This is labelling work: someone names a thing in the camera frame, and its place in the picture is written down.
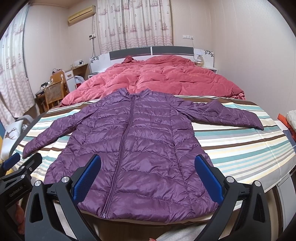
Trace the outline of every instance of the bed frame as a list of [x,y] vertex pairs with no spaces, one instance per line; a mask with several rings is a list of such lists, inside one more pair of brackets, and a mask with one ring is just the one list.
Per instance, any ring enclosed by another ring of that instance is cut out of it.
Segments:
[[150,46],[130,49],[121,49],[90,58],[91,76],[105,71],[114,64],[122,63],[127,56],[136,60],[147,60],[154,56],[177,55],[195,61],[197,55],[204,58],[204,67],[214,68],[214,52],[184,46]]

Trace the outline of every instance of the bed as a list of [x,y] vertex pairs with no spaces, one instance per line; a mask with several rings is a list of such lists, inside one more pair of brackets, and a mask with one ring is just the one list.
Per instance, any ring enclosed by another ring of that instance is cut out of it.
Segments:
[[[237,181],[243,183],[252,183],[254,180],[259,180],[265,192],[267,192],[280,182],[295,166],[296,154],[291,143],[270,116],[255,103],[214,96],[178,97],[204,103],[218,99],[226,107],[248,110],[260,118],[264,131],[210,125],[202,122],[192,123],[195,136],[202,148],[210,156],[213,165],[218,167],[225,176],[232,176]],[[18,139],[14,152],[22,155],[24,146],[48,128],[54,120],[79,112],[83,107],[97,101],[99,100],[48,111],[39,120],[35,120],[35,124],[30,126],[30,130],[22,139]],[[32,173],[32,182],[44,180],[49,165],[65,148],[69,137],[70,135],[61,137],[56,142],[38,151],[43,157],[43,162]],[[18,169],[24,161],[26,159],[21,159],[14,166],[14,169]]]
[[192,47],[156,46],[118,50],[97,56],[97,59],[91,59],[90,65],[93,72],[100,73],[70,92],[62,105],[102,98],[120,88],[127,88],[130,93],[139,93],[148,88],[175,95],[245,99],[243,90],[237,85],[207,69],[213,67],[212,51],[197,52],[204,56],[206,68],[194,64],[195,52]]

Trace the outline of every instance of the purple puffer jacket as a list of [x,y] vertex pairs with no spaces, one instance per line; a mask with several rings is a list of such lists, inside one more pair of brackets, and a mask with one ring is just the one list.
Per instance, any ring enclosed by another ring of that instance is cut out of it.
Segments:
[[203,154],[191,121],[263,130],[248,111],[185,101],[170,94],[119,89],[80,112],[55,120],[30,141],[23,156],[71,132],[66,148],[50,165],[45,183],[71,176],[96,153],[102,168],[79,208],[107,219],[176,222],[217,207],[194,169]]

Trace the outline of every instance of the air conditioner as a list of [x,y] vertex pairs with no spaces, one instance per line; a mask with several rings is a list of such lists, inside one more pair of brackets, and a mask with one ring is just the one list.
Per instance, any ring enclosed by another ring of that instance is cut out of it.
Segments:
[[77,13],[74,13],[68,18],[69,25],[75,24],[83,19],[86,19],[96,13],[96,6],[91,5],[85,9],[80,10]]

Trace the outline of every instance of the red comforter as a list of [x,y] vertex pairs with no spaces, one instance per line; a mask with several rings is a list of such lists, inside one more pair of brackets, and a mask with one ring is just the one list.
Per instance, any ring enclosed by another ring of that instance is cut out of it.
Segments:
[[67,106],[105,97],[120,88],[130,93],[145,89],[174,95],[234,97],[245,99],[244,92],[233,82],[208,69],[197,67],[192,61],[175,55],[152,57],[136,61],[127,57],[105,72],[85,81],[62,101]]

